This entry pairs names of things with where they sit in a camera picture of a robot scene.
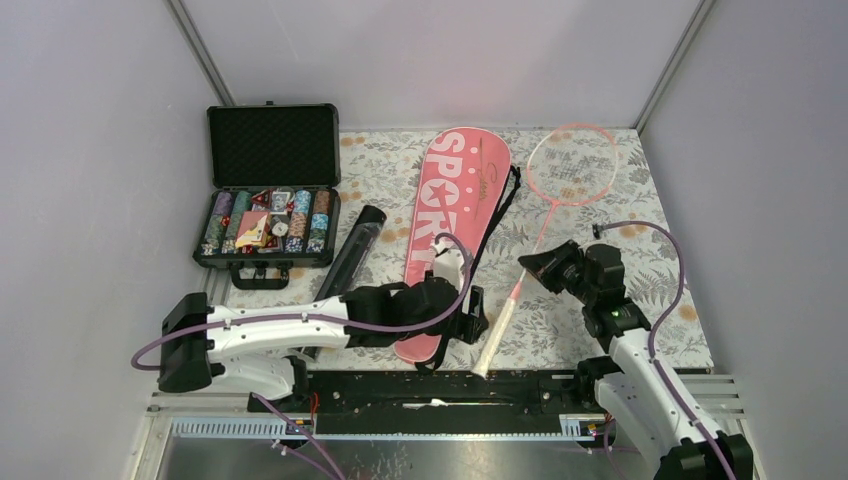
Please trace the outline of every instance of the tabletop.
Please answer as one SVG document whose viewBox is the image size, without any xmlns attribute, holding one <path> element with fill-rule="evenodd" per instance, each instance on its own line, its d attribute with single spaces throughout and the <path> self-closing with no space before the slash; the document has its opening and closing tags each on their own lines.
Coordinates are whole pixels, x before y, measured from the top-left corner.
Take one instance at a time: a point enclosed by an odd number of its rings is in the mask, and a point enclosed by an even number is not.
<svg viewBox="0 0 848 480">
<path fill-rule="evenodd" d="M 523 167 L 533 148 L 550 130 L 493 130 L 509 145 L 512 163 Z M 366 204 L 388 215 L 379 240 L 355 285 L 381 285 L 403 279 L 418 174 L 427 145 L 440 132 L 386 131 L 341 134 L 342 179 L 337 190 L 342 201 L 336 251 L 341 248 L 359 211 Z M 615 183 L 600 200 L 583 207 L 557 209 L 539 251 L 568 239 L 592 239 L 593 223 L 625 219 L 647 220 L 666 227 L 656 187 L 635 130 L 611 130 L 619 146 L 621 167 Z M 495 229 L 480 260 L 474 284 L 485 289 L 487 317 L 494 321 L 521 274 L 515 260 L 529 254 L 548 212 L 549 204 L 526 185 Z M 653 323 L 677 289 L 678 265 L 674 248 L 647 227 L 611 230 L 604 241 L 621 249 L 628 295 Z M 293 269 L 283 290 L 229 291 L 227 304 L 257 308 L 309 302 L 324 280 L 325 269 Z M 554 295 L 528 277 L 492 369 L 568 369 L 603 352 L 583 325 L 581 304 L 567 293 Z M 442 369 L 470 369 L 486 341 L 474 345 L 451 340 Z M 675 367 L 711 367 L 707 342 L 688 285 L 678 307 L 657 335 L 657 347 Z M 324 349 L 311 369 L 413 369 L 389 348 Z"/>
</svg>

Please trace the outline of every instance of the white wall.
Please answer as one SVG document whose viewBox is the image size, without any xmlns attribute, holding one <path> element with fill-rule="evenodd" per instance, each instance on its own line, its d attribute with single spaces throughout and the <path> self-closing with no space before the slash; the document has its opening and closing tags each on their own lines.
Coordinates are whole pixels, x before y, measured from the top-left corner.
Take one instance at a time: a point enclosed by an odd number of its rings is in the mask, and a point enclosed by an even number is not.
<svg viewBox="0 0 848 480">
<path fill-rule="evenodd" d="M 643 136 L 770 480 L 845 478 L 846 21 L 846 2 L 718 2 Z"/>
<path fill-rule="evenodd" d="M 199 278 L 215 97 L 160 1 L 4 2 L 0 58 L 0 478 L 114 480 L 129 357 Z"/>
<path fill-rule="evenodd" d="M 697 0 L 186 0 L 238 103 L 342 128 L 635 122 Z"/>
</svg>

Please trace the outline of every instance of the black tube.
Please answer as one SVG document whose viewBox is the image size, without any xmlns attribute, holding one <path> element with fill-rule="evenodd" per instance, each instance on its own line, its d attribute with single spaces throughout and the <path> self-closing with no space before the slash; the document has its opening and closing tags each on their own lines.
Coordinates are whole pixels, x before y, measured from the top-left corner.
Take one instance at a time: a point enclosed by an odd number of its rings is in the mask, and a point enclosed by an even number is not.
<svg viewBox="0 0 848 480">
<path fill-rule="evenodd" d="M 333 266 L 327 272 L 327 278 L 318 290 L 315 300 L 324 300 L 346 293 L 356 274 L 365 263 L 368 252 L 374 240 L 380 236 L 383 225 L 386 223 L 386 214 L 372 205 L 365 205 L 359 212 L 359 218 L 353 224 L 350 234 L 347 236 L 342 249 L 339 251 Z M 300 352 L 315 360 L 318 358 L 319 347 L 303 347 Z"/>
</svg>

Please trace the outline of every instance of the case handle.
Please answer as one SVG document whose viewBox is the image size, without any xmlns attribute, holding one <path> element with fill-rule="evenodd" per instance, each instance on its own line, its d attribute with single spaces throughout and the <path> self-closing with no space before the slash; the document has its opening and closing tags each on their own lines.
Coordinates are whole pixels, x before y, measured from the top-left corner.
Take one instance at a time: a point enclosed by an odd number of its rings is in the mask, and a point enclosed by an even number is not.
<svg viewBox="0 0 848 480">
<path fill-rule="evenodd" d="M 279 265 L 280 278 L 266 278 L 266 267 L 256 266 L 253 278 L 241 278 L 241 269 L 244 262 L 230 263 L 230 278 L 233 285 L 239 290 L 282 290 L 289 284 L 289 269 L 286 265 Z"/>
</svg>

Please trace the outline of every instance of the pink badminton racket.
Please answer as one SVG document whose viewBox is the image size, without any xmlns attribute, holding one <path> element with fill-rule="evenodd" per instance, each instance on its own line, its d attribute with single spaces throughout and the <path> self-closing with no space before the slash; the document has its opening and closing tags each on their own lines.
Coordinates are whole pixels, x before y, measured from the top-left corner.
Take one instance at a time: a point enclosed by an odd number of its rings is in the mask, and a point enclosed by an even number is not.
<svg viewBox="0 0 848 480">
<path fill-rule="evenodd" d="M 603 197 L 612 187 L 618 172 L 618 147 L 615 138 L 603 128 L 583 123 L 562 126 L 542 139 L 527 161 L 527 183 L 550 203 L 548 215 L 533 247 L 538 250 L 554 212 L 560 206 L 580 207 Z M 512 319 L 521 296 L 527 270 L 521 272 L 486 345 L 471 372 L 486 377 L 489 365 Z"/>
</svg>

